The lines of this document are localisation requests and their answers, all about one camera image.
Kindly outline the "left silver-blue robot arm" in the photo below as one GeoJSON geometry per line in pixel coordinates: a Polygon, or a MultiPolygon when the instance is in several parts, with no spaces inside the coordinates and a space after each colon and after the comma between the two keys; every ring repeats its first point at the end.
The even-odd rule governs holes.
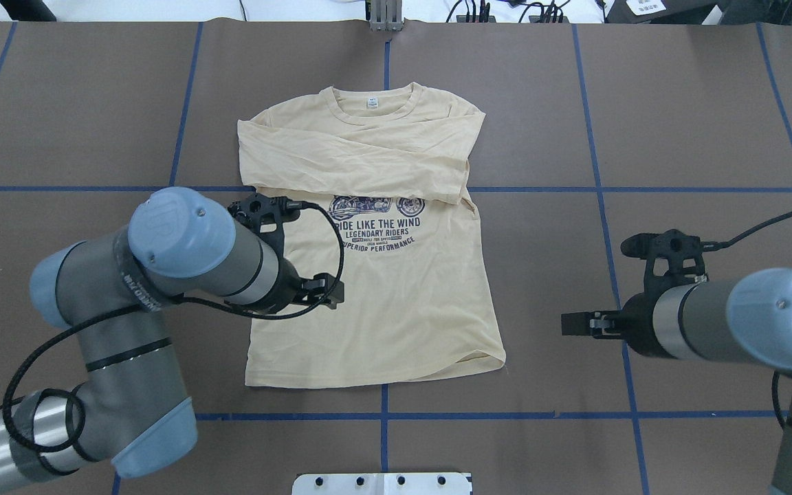
{"type": "Polygon", "coordinates": [[[286,320],[344,300],[342,273],[302,278],[286,222],[311,201],[254,192],[230,206],[195,189],[154,192],[113,234],[42,260],[32,304],[59,333],[12,374],[0,403],[0,494],[110,461],[135,479],[187,455],[198,432],[164,310],[188,303],[286,320]]]}

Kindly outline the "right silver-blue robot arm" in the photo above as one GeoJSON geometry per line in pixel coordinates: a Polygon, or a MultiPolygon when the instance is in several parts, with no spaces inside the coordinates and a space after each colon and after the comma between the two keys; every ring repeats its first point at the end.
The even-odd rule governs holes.
{"type": "MultiPolygon", "coordinates": [[[[564,313],[560,331],[623,340],[647,357],[757,364],[792,379],[792,267],[638,294],[620,310],[564,313]]],[[[792,494],[792,398],[769,491],[792,494]]]]}

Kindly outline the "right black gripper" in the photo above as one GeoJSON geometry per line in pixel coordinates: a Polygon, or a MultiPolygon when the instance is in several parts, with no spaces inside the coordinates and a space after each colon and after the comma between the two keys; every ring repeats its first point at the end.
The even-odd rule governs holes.
{"type": "Polygon", "coordinates": [[[626,301],[619,312],[562,313],[560,335],[620,339],[641,356],[660,358],[662,345],[657,340],[652,323],[654,306],[654,302],[650,302],[645,294],[636,294],[626,301]]]}

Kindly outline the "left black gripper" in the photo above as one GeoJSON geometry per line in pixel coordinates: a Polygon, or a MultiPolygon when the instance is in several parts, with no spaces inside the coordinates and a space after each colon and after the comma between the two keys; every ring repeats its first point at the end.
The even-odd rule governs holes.
{"type": "Polygon", "coordinates": [[[292,305],[336,309],[344,302],[344,284],[339,276],[322,272],[302,278],[285,258],[279,260],[278,269],[273,287],[273,314],[292,305]]]}

